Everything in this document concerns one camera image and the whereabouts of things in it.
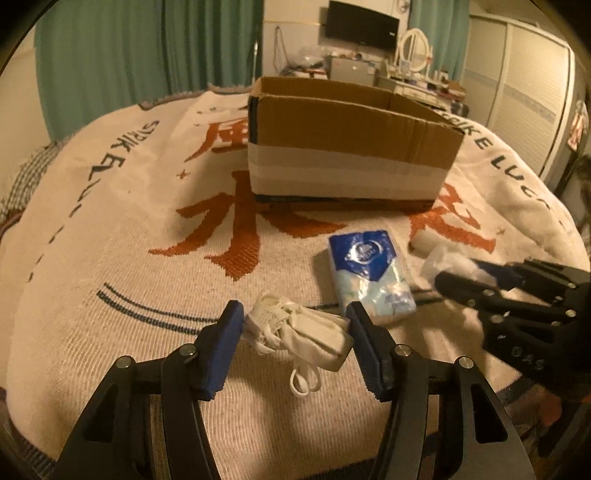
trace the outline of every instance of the green curtain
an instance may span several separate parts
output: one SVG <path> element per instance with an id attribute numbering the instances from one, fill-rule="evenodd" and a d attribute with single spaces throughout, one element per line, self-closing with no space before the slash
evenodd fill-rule
<path id="1" fill-rule="evenodd" d="M 420 28 L 433 46 L 431 71 L 445 68 L 459 80 L 464 66 L 468 29 L 469 0 L 413 0 L 409 28 Z"/>
<path id="2" fill-rule="evenodd" d="M 51 139 L 144 100 L 250 85 L 262 12 L 263 0 L 60 0 L 35 28 Z"/>

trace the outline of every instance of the black tv screen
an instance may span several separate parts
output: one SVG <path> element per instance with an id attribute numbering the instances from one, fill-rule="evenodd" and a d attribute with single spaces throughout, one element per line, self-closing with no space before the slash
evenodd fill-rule
<path id="1" fill-rule="evenodd" d="M 390 15 L 331 0 L 324 36 L 394 51 L 398 23 Z"/>

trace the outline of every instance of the bed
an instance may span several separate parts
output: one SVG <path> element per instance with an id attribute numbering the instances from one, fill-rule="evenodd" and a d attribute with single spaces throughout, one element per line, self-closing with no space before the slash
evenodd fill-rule
<path id="1" fill-rule="evenodd" d="M 261 212 L 249 188 L 247 100 L 206 92 L 110 113 L 56 144 L 33 182 L 2 240 L 0 323 L 13 331 L 2 385 L 9 428 L 39 477 L 49 478 L 117 357 L 166 356 L 215 322 L 228 300 L 248 311 L 262 290 L 336 313 L 332 233 L 386 229 L 421 290 L 430 289 L 419 275 L 424 256 L 411 243 L 422 231 L 482 260 L 589 269 L 566 208 L 495 134 L 451 114 L 465 140 L 431 211 Z M 482 350 L 473 311 L 420 304 L 391 334 L 431 358 L 473 358 L 540 478 L 550 471 L 551 457 L 538 451 L 545 392 Z M 202 406 L 222 478 L 367 476 L 389 407 L 367 392 L 355 357 L 323 371 L 322 389 L 305 399 L 291 395 L 290 371 L 285 356 L 239 344 L 224 390 Z M 436 438 L 434 415 L 427 434 Z M 425 457 L 428 472 L 433 451 Z"/>

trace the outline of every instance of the open cardboard box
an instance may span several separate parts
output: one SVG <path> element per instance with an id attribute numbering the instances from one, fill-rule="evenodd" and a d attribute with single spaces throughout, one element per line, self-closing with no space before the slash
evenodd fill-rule
<path id="1" fill-rule="evenodd" d="M 248 109 L 252 191 L 297 209 L 363 206 L 358 199 L 429 208 L 463 140 L 429 108 L 351 83 L 263 77 Z"/>

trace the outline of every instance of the white closet door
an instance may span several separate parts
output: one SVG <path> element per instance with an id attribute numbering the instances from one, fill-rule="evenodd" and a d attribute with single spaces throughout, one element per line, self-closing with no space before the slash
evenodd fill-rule
<path id="1" fill-rule="evenodd" d="M 504 78 L 488 126 L 539 174 L 562 119 L 569 51 L 516 25 L 507 34 Z"/>
<path id="2" fill-rule="evenodd" d="M 488 126 L 501 78 L 505 54 L 506 24 L 470 19 L 470 32 L 462 86 L 470 108 L 468 118 Z"/>

